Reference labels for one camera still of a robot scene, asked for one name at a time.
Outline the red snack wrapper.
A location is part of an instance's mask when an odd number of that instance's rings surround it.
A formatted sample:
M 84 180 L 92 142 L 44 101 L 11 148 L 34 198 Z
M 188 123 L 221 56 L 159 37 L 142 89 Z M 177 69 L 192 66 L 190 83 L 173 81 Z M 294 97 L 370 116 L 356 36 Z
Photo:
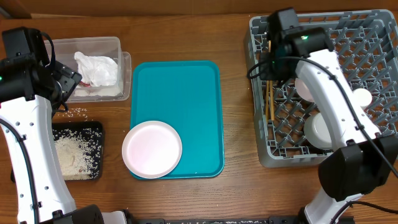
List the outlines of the red snack wrapper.
M 89 83 L 84 83 L 84 82 L 79 82 L 78 84 L 80 87 L 90 87 L 91 85 Z

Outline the white napkin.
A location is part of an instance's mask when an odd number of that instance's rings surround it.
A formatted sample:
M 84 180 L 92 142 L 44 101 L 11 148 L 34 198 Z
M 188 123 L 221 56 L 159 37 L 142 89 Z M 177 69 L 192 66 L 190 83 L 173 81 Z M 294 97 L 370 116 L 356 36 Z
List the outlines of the white napkin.
M 98 88 L 94 87 L 80 87 L 78 86 L 74 91 L 74 96 L 84 97 L 84 96 L 118 96 L 122 91 L 120 87 L 108 87 L 108 86 L 99 86 Z
M 118 65 L 113 59 L 105 56 L 87 56 L 82 52 L 75 52 L 74 59 L 78 64 L 78 73 L 82 75 L 82 83 L 91 87 L 116 84 Z

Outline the small white plate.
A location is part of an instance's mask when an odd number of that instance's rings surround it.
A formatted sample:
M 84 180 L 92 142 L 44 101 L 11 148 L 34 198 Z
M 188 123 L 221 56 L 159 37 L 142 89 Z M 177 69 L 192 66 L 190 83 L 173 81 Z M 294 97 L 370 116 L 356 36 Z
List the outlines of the small white plate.
M 303 100 L 308 101 L 308 102 L 314 102 L 314 99 L 307 88 L 307 86 L 304 84 L 304 82 L 301 79 L 296 78 L 295 79 L 295 89 L 297 91 L 297 94 L 299 97 L 301 97 Z

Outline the grey metal bowl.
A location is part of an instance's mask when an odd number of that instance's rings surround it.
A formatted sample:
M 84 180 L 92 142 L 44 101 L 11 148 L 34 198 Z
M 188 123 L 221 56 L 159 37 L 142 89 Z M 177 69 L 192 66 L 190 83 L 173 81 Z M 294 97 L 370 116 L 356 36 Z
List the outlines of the grey metal bowl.
M 331 137 L 321 113 L 311 115 L 304 124 L 304 135 L 314 147 L 322 150 L 332 148 Z

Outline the white paper cup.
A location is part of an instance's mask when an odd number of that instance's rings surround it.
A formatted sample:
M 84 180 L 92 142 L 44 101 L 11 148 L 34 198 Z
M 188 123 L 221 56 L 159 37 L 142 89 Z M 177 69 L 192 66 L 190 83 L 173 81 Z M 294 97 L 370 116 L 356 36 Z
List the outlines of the white paper cup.
M 353 94 L 363 110 L 372 103 L 372 94 L 367 89 L 357 88 L 353 91 Z

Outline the large white dinner plate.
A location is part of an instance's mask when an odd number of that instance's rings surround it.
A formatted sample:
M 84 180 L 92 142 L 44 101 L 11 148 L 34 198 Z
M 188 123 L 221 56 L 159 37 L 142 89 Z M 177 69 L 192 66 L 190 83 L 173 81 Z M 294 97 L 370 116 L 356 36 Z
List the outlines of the large white dinner plate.
M 178 132 L 161 121 L 136 125 L 122 144 L 125 166 L 143 179 L 158 179 L 172 172 L 180 162 L 182 151 Z

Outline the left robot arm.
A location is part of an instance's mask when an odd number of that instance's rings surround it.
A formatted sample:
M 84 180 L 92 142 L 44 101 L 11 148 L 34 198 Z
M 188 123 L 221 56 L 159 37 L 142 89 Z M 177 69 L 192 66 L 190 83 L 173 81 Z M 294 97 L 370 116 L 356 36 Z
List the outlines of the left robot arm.
M 50 37 L 18 27 L 2 33 L 1 128 L 7 142 L 18 196 L 19 223 L 134 223 L 127 210 L 78 209 L 62 176 L 52 134 L 52 117 L 82 76 L 47 53 Z

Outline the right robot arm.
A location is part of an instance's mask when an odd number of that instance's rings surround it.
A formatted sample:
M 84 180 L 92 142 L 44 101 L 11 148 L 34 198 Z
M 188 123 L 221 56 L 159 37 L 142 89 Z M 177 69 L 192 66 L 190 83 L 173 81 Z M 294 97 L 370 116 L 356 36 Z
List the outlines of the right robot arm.
M 338 55 L 322 27 L 304 29 L 294 9 L 267 18 L 270 50 L 256 65 L 262 80 L 307 86 L 328 128 L 332 155 L 318 167 L 321 189 L 298 215 L 299 223 L 336 223 L 363 195 L 397 174 L 397 137 L 383 136 L 359 106 Z

